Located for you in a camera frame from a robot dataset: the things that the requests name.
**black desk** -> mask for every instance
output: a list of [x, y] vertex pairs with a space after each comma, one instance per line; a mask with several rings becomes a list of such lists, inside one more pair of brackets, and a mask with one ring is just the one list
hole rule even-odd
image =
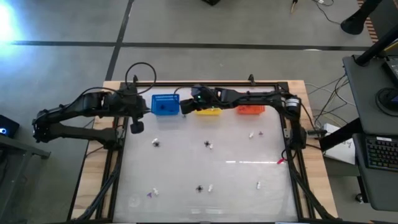
[[394, 87], [382, 68], [383, 59], [374, 58], [368, 66], [361, 67], [353, 57], [345, 57], [343, 63], [353, 92], [359, 118], [348, 123], [333, 134], [320, 140], [322, 150], [354, 139], [356, 158], [361, 177], [359, 186], [365, 202], [368, 200], [376, 210], [398, 211], [398, 172], [368, 169], [364, 164], [364, 148], [361, 134], [377, 136], [398, 136], [398, 118], [382, 113], [376, 106], [376, 93], [387, 87]]

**black base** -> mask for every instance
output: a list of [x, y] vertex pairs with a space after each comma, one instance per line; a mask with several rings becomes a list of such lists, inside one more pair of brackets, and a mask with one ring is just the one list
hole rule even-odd
[[358, 35], [363, 31], [364, 21], [357, 20], [355, 19], [355, 17], [351, 16], [348, 19], [344, 20], [340, 24], [340, 27], [344, 32], [348, 34]]
[[214, 6], [215, 4], [217, 4], [221, 0], [202, 0], [202, 1], [204, 1], [205, 3], [207, 3], [207, 4], [211, 5], [211, 6]]

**white paper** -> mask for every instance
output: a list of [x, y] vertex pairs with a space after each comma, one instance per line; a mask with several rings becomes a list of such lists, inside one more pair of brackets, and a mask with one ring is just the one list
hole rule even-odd
[[[339, 130], [339, 127], [331, 124], [325, 124], [323, 129], [328, 131], [326, 135], [329, 135], [330, 133], [334, 133], [335, 131]], [[327, 150], [325, 156], [355, 165], [355, 146], [353, 139], [349, 139]]]

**orange bin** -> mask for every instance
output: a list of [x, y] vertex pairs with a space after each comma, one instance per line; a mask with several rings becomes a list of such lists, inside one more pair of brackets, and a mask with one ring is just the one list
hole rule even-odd
[[236, 108], [238, 114], [261, 114], [266, 110], [265, 106], [261, 105], [244, 105]]

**white small object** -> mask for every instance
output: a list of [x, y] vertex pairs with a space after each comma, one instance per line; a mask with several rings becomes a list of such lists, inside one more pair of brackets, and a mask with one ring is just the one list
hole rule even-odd
[[156, 188], [153, 188], [153, 190], [154, 190], [154, 194], [155, 194], [156, 196], [158, 196], [158, 195], [159, 195], [159, 192], [157, 191], [157, 189], [156, 189]]

